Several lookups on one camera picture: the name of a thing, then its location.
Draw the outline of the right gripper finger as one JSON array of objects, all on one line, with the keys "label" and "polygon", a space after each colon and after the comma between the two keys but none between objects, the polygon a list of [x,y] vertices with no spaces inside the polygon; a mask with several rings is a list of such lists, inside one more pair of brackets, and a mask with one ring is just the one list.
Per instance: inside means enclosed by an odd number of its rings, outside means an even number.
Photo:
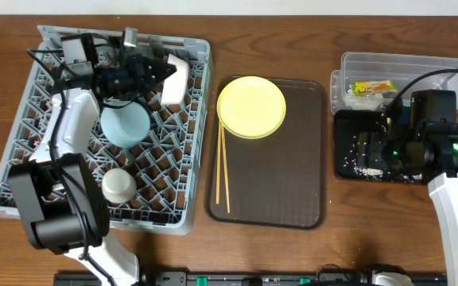
[{"label": "right gripper finger", "polygon": [[376,165],[375,137],[359,137],[356,152],[358,167],[374,167]]},{"label": "right gripper finger", "polygon": [[359,140],[386,140],[387,129],[385,126],[378,126],[377,128],[365,129],[358,135]]}]

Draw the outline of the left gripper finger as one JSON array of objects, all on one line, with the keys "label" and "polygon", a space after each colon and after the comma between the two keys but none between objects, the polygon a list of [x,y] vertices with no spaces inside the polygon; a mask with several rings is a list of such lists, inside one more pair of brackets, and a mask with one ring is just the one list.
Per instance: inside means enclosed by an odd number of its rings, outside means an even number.
[{"label": "left gripper finger", "polygon": [[163,86],[163,82],[153,81],[152,83],[145,83],[141,89],[141,96],[144,99],[152,99],[155,95],[162,93]]},{"label": "left gripper finger", "polygon": [[145,57],[143,65],[147,79],[167,79],[177,71],[174,64],[168,64],[161,59]]}]

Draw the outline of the white bowl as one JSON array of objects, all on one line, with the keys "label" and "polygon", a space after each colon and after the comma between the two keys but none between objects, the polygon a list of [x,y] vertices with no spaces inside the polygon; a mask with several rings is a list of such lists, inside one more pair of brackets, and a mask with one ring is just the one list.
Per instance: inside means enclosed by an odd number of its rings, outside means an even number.
[{"label": "white bowl", "polygon": [[167,63],[173,65],[176,71],[163,83],[161,105],[175,105],[182,102],[188,86],[190,67],[181,58],[169,54]]}]

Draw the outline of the white tissue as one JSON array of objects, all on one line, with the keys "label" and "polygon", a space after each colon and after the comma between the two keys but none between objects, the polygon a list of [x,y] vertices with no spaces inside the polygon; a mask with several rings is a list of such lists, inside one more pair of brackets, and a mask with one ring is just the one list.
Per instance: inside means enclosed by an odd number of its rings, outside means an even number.
[{"label": "white tissue", "polygon": [[384,104],[385,99],[382,94],[371,96],[356,96],[354,91],[349,89],[344,97],[345,105],[351,110],[372,110],[376,111]]}]

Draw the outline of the blue bowl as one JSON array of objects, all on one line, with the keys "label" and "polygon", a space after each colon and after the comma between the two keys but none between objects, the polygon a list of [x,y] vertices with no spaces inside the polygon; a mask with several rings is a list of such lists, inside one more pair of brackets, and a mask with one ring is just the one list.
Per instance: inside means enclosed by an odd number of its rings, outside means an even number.
[{"label": "blue bowl", "polygon": [[148,112],[137,102],[114,102],[115,108],[105,107],[100,125],[107,140],[121,148],[131,148],[142,142],[150,132]]}]

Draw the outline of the yellow green snack wrapper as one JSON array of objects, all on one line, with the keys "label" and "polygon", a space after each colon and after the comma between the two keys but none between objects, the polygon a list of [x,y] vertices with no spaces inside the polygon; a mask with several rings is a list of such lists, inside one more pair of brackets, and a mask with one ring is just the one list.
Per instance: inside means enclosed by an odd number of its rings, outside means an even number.
[{"label": "yellow green snack wrapper", "polygon": [[358,97],[368,97],[376,94],[397,91],[396,86],[389,79],[355,82],[353,85],[351,85],[351,89],[354,95]]}]

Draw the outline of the wooden chopstick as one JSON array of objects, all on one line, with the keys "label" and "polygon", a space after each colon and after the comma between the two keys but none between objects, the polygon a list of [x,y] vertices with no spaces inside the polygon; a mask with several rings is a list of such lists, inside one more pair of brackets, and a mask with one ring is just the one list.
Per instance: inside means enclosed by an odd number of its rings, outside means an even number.
[{"label": "wooden chopstick", "polygon": [[216,151],[216,185],[215,185],[215,203],[220,201],[220,169],[221,169],[221,151],[222,151],[222,127],[218,124],[217,132],[217,151]]},{"label": "wooden chopstick", "polygon": [[227,203],[227,213],[231,213],[231,203],[230,203],[230,190],[229,190],[229,179],[228,179],[228,166],[227,166],[227,149],[226,149],[226,138],[225,138],[225,129],[222,123],[220,125],[220,136],[221,136],[221,143],[220,146],[222,148],[222,159],[223,159],[223,174],[224,174],[224,185],[225,185],[225,193],[226,193],[226,203]]}]

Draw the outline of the yellow plate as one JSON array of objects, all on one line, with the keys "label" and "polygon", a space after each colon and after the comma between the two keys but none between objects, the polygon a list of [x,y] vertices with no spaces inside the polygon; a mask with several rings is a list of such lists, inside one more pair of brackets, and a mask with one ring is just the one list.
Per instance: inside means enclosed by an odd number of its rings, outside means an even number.
[{"label": "yellow plate", "polygon": [[244,139],[259,139],[271,135],[283,123],[286,101],[270,79],[243,76],[221,90],[216,110],[225,130]]}]

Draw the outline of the white paper cup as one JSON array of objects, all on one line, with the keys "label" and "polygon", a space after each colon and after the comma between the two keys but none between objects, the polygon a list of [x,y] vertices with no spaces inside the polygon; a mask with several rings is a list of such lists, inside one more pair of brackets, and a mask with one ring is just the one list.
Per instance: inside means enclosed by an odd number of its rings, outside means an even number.
[{"label": "white paper cup", "polygon": [[111,203],[125,203],[136,196],[137,185],[127,171],[113,168],[103,176],[102,191],[105,198]]}]

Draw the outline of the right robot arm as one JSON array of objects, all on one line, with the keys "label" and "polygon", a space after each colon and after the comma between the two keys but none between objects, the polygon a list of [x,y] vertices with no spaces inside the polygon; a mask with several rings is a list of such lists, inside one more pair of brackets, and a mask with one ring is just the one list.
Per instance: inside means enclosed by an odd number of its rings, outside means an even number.
[{"label": "right robot arm", "polygon": [[364,132],[357,147],[360,168],[421,177],[440,225],[448,284],[458,285],[458,136],[419,132],[391,138]]}]

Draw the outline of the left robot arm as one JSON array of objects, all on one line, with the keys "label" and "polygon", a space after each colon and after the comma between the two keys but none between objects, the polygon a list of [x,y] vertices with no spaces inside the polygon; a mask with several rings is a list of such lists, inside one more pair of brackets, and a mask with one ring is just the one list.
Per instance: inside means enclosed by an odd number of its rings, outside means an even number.
[{"label": "left robot arm", "polygon": [[172,63],[130,56],[119,68],[52,80],[52,114],[41,144],[9,170],[8,183],[30,244],[83,263],[104,285],[137,285],[140,265],[109,231],[109,210],[85,161],[104,98],[146,93],[177,73]]}]

